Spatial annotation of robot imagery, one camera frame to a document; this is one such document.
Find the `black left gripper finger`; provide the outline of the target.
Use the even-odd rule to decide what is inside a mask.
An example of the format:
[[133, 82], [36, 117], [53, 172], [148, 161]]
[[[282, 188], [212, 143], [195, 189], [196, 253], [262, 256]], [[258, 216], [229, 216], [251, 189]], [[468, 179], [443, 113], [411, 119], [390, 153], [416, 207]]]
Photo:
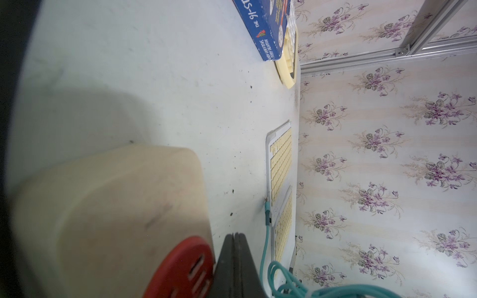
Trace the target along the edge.
[[265, 298], [266, 296], [245, 234], [228, 234], [224, 239], [207, 297]]

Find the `cream power strip red sockets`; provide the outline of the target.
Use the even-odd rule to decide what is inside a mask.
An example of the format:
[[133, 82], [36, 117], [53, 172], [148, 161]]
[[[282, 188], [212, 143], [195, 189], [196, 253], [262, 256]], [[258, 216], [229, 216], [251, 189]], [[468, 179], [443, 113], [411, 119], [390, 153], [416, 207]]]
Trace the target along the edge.
[[27, 298], [140, 298], [166, 256], [213, 247], [201, 162], [178, 147], [128, 145], [20, 186], [11, 225]]

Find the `white yellow keyboard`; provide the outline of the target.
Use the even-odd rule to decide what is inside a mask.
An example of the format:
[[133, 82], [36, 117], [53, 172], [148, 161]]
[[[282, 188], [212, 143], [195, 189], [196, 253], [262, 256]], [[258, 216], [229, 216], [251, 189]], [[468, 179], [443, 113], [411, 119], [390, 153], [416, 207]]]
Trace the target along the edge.
[[272, 259], [288, 267], [291, 261], [292, 228], [294, 224], [293, 187], [289, 186], [282, 207], [272, 227]]
[[292, 165], [292, 125], [287, 121], [266, 137], [267, 213], [272, 225], [278, 217], [289, 188]]

